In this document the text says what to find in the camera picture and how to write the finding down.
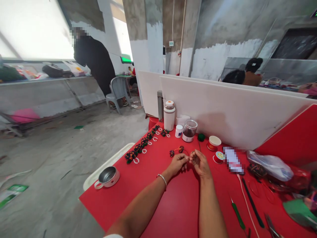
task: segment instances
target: small table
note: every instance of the small table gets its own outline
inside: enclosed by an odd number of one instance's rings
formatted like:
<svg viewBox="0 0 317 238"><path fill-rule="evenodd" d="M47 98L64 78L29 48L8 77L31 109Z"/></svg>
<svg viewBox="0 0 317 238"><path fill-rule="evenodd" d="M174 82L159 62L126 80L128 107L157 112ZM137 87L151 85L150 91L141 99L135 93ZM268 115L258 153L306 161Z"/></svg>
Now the small table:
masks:
<svg viewBox="0 0 317 238"><path fill-rule="evenodd" d="M147 152L137 157L140 163L126 164L124 156L114 166L120 172L119 181L110 188L96 190L94 186L88 188L81 196L80 201L100 224L107 231L115 220L120 216L133 198L147 185L156 179L158 173L162 173L170 164L169 151L183 145L190 153L199 149L197 134L193 142L186 143L181 138L175 137L175 130L171 131L170 138L161 135L154 135L157 141L150 140L152 145L145 147ZM231 206L229 194L237 205L246 230L251 229L251 237L256 237L249 213L241 192L239 180L232 174L226 164L216 164L213 161L215 152L207 149L207 140L200 143L201 151L207 157L211 173L214 178L216 195L223 213L229 237L245 238L236 214ZM238 154L241 163L248 165L245 154ZM141 237L198 237L198 214L199 214L199 184L200 181L194 173L191 165L188 170L174 177L167 186L162 199ZM249 187L249 181L255 181L249 173L244 176ZM250 212L261 238L271 237L268 231L264 213L268 214L278 233L284 237L315 237L316 234L294 222L284 211L282 201L278 194L275 194L275 204L271 204L265 197L263 189L259 188L260 197L256 197L250 191L258 213L266 228L261 228L252 210L247 197Z"/></svg>
<svg viewBox="0 0 317 238"><path fill-rule="evenodd" d="M123 75L123 74L116 74L116 76L117 76L117 77L125 77L125 83L126 83L126 86L128 87L129 96L130 96L130 98L132 98L132 97L131 97L130 88L129 88L129 84L128 84L128 79L135 78L135 76L132 76L132 75Z"/></svg>

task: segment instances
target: green packet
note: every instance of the green packet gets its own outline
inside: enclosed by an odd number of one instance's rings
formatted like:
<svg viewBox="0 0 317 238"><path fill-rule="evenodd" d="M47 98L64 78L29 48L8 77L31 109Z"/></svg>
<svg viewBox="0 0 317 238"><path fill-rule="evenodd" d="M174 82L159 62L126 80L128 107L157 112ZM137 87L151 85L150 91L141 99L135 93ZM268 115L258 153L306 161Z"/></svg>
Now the green packet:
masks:
<svg viewBox="0 0 317 238"><path fill-rule="evenodd" d="M0 210L20 193L23 193L28 187L27 185L14 184L0 192Z"/></svg>

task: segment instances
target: green handled tool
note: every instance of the green handled tool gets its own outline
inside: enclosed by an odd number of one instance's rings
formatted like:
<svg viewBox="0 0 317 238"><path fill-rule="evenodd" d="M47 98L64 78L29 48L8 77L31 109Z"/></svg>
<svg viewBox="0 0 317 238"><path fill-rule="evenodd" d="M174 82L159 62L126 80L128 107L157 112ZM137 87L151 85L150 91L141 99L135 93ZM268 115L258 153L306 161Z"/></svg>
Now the green handled tool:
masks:
<svg viewBox="0 0 317 238"><path fill-rule="evenodd" d="M239 220L240 226L241 226L241 228L244 230L244 232L246 232L246 231L245 231L245 225L244 225L244 223L243 223L243 221L242 221L242 218L241 218L241 216L240 216L240 214L239 214L239 212L238 212L238 208L237 208L236 204L232 201L231 196L230 196L230 199L231 199L231 202L232 202L231 205L232 205L232 207L233 207L233 209L234 209L234 211L235 211L235 214L237 215L237 218L238 218L238 220Z"/></svg>

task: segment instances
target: wrist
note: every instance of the wrist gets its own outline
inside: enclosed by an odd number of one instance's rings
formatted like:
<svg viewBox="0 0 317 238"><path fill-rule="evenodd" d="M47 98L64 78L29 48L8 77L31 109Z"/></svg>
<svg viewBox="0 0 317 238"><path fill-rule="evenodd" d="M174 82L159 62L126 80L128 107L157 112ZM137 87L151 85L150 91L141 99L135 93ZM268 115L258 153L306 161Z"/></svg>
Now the wrist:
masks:
<svg viewBox="0 0 317 238"><path fill-rule="evenodd" d="M210 174L204 174L200 176L200 181L205 182L205 181L212 181L212 175Z"/></svg>
<svg viewBox="0 0 317 238"><path fill-rule="evenodd" d="M168 183L173 176L168 168L161 175L164 177L166 183Z"/></svg>

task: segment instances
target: white tray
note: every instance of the white tray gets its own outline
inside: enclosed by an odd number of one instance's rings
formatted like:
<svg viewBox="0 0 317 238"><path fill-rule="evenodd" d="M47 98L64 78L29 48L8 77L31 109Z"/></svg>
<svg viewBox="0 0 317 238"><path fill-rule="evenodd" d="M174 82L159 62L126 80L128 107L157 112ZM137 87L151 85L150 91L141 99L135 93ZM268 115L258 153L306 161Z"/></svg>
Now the white tray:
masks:
<svg viewBox="0 0 317 238"><path fill-rule="evenodd" d="M129 143L121 150L114 154L106 163L100 166L95 172L93 172L84 182L83 189L86 191L91 185L93 185L99 177L99 174L107 167L113 166L125 153L128 152L134 146L134 143Z"/></svg>

